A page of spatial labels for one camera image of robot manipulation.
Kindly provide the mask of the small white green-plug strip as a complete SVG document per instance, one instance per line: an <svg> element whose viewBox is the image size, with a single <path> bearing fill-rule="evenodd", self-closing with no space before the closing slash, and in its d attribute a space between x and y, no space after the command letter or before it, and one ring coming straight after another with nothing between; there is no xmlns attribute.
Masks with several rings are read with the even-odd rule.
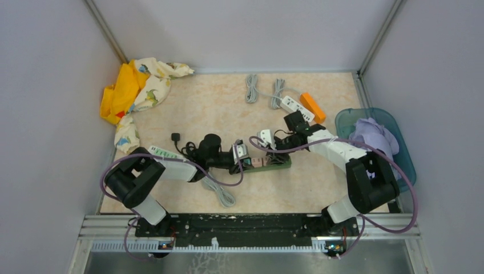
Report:
<svg viewBox="0 0 484 274"><path fill-rule="evenodd" d="M155 156L160 156L163 158L173 158L173 159L184 159L184 156L174 153L172 151L164 150L157 146L150 146L148 148L148 152Z"/></svg>

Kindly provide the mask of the black plug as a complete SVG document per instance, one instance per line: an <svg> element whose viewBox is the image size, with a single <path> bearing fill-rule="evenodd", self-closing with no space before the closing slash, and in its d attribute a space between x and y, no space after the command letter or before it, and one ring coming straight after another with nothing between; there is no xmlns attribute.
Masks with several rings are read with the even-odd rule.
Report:
<svg viewBox="0 0 484 274"><path fill-rule="evenodd" d="M171 140L175 143L180 141L180 134L177 132L174 132L171 134Z"/></svg>

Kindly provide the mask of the yellow dinosaur cloth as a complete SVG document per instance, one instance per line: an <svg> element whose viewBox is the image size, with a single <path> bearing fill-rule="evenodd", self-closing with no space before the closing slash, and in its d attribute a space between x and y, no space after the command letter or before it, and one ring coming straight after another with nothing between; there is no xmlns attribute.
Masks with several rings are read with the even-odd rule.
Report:
<svg viewBox="0 0 484 274"><path fill-rule="evenodd" d="M154 57L122 64L116 82L104 88L99 110L102 119L116 126L115 148L130 154L140 147L134 113L161 104L170 93L173 80L193 73L185 63L165 63Z"/></svg>

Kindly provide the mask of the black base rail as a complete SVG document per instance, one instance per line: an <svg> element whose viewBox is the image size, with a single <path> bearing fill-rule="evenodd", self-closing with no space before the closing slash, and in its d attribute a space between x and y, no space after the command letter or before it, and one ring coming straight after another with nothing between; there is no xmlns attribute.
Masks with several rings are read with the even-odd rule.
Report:
<svg viewBox="0 0 484 274"><path fill-rule="evenodd" d="M137 237L167 237L176 247L307 247L319 236L357 236L356 218L328 227L320 214L176 213L158 225L140 219Z"/></svg>

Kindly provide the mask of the white usb power strip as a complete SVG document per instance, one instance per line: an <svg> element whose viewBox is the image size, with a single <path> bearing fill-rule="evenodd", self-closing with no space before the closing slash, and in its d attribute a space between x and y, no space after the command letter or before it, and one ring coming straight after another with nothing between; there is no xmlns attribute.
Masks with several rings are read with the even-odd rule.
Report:
<svg viewBox="0 0 484 274"><path fill-rule="evenodd" d="M312 122L314 120L315 115L312 112L310 112L307 108L305 108L303 105L301 105L299 102L289 96L283 97L280 103L280 107L289 114L297 111L301 112L303 118L307 122Z"/></svg>

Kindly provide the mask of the orange power strip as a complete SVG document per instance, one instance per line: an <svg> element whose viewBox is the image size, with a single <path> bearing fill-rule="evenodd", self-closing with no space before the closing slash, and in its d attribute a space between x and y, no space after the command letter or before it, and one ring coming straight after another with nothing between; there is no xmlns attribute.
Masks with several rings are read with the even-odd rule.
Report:
<svg viewBox="0 0 484 274"><path fill-rule="evenodd" d="M300 94L300 103L314 115L316 123L324 123L326 120L326 113L317 104L314 98L307 92Z"/></svg>

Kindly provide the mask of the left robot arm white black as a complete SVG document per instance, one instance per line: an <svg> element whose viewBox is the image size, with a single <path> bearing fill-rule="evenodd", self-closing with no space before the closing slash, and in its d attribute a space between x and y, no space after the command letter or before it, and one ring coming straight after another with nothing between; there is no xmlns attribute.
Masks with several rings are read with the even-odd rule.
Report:
<svg viewBox="0 0 484 274"><path fill-rule="evenodd" d="M171 229L171 221L166 209L150 195L159 180L213 179L211 168L242 174L243 160L248 157L243 141L237 140L228 151L223 151L221 137L216 134L206 135L197 146L186 144L174 157L138 147L104 171L100 186L107 196L147 221L155 235L164 236Z"/></svg>

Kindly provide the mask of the teal plastic bin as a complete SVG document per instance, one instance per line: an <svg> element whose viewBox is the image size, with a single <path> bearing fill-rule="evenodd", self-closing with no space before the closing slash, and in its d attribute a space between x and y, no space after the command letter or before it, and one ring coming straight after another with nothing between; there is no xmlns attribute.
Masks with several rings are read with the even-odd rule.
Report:
<svg viewBox="0 0 484 274"><path fill-rule="evenodd" d="M347 108L335 118L337 136L355 140L382 151L416 182L416 171L396 120L380 108Z"/></svg>

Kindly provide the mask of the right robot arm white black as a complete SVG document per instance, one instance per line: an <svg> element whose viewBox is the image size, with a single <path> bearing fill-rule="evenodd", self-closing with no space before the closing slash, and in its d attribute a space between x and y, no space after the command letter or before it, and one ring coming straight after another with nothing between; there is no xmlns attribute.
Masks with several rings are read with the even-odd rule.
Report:
<svg viewBox="0 0 484 274"><path fill-rule="evenodd" d="M306 149L323 156L346 175L348 193L321 212L321 227L326 234L338 234L344 227L344 221L369 213L399 195L392 167L381 152L341 141L324 126L310 125L300 111L286 115L284 122L290 134L283 139L275 139L276 150Z"/></svg>

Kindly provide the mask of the purple cloth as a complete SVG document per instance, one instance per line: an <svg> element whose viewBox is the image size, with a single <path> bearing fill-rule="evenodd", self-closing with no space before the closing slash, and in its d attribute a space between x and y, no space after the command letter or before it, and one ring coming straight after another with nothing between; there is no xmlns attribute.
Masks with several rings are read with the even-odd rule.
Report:
<svg viewBox="0 0 484 274"><path fill-rule="evenodd" d="M349 135L350 140L370 145L382 151L391 160L399 153L400 145L396 137L373 118L358 119L354 126L355 130Z"/></svg>

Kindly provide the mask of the teal plug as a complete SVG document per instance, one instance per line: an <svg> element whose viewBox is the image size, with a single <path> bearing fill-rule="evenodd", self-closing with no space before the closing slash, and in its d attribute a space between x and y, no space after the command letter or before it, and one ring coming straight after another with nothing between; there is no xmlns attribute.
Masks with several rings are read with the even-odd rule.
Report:
<svg viewBox="0 0 484 274"><path fill-rule="evenodd" d="M251 158L245 158L243 160L243 167L244 167L245 170L252 169L253 168L252 159Z"/></svg>

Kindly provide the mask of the green long power strip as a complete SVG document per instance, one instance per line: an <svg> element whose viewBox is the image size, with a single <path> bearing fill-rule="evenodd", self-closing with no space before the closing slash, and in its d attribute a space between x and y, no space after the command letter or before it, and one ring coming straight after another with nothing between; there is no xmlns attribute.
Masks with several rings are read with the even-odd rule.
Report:
<svg viewBox="0 0 484 274"><path fill-rule="evenodd" d="M291 168L292 161L291 159L271 159L271 163L268 166L262 166L260 168L252 168L247 169L244 172L254 173L254 172L265 172L265 171L273 171L273 170L281 170L286 168Z"/></svg>

